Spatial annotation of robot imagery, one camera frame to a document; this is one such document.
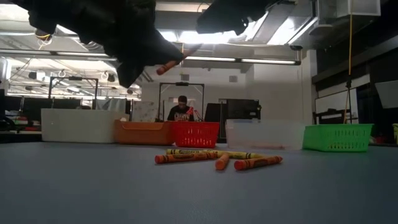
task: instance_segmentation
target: man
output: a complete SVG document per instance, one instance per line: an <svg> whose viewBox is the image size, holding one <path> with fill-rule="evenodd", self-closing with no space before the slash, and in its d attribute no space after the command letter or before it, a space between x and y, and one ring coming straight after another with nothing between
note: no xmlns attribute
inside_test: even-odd
<svg viewBox="0 0 398 224"><path fill-rule="evenodd" d="M178 105L174 106L169 113L167 121L194 121L193 108L187 106L188 99L186 96L178 98Z"/></svg>

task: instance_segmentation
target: white bin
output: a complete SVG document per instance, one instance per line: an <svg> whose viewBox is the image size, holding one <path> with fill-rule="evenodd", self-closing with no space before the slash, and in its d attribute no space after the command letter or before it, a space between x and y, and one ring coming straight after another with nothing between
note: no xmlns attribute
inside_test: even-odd
<svg viewBox="0 0 398 224"><path fill-rule="evenodd" d="M226 122L228 147L301 149L305 125L283 120L229 119Z"/></svg>
<svg viewBox="0 0 398 224"><path fill-rule="evenodd" d="M128 114L106 110L42 109L42 139L112 143L114 120L128 117Z"/></svg>

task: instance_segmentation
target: blue table surface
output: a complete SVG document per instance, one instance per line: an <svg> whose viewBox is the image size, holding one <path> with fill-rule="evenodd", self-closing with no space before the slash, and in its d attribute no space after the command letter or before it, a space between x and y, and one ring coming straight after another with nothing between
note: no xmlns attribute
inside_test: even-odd
<svg viewBox="0 0 398 224"><path fill-rule="evenodd" d="M155 165L164 147L0 144L0 223L398 223L397 148L248 151L284 161L217 172Z"/></svg>

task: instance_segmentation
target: orange stick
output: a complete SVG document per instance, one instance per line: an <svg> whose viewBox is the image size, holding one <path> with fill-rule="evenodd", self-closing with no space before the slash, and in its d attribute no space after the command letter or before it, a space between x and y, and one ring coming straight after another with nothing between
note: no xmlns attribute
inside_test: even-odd
<svg viewBox="0 0 398 224"><path fill-rule="evenodd" d="M224 170L229 162L229 154L224 153L219 159L216 161L216 170Z"/></svg>
<svg viewBox="0 0 398 224"><path fill-rule="evenodd" d="M246 170L246 169L278 164L282 161L282 159L283 158L280 156L271 156L259 159L245 159L241 161L236 161L234 166L236 170Z"/></svg>
<svg viewBox="0 0 398 224"><path fill-rule="evenodd" d="M195 154L179 154L179 155L157 155L155 156L155 162L157 164L169 163L169 162L187 162L187 161L201 161L208 159L216 159L217 153L206 152L206 153L195 153Z"/></svg>
<svg viewBox="0 0 398 224"><path fill-rule="evenodd" d="M182 58L182 60L186 59L187 57L191 56L193 53L195 53L200 47L202 46L202 44L198 44L195 45L192 49L187 50L184 53L184 56ZM163 66L161 66L160 68L158 68L156 70L156 73L158 75L163 75L164 73L166 73L167 71L169 71L172 67L178 65L180 62L178 61L169 61L166 64L164 64Z"/></svg>

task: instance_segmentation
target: orange basket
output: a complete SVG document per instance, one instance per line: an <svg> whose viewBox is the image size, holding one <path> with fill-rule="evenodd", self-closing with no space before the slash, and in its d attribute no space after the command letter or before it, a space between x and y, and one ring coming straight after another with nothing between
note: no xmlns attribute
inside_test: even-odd
<svg viewBox="0 0 398 224"><path fill-rule="evenodd" d="M173 123L175 144L178 147L214 148L217 142L218 122L184 122Z"/></svg>
<svg viewBox="0 0 398 224"><path fill-rule="evenodd" d="M172 122L114 121L114 138L120 144L169 146L174 143Z"/></svg>

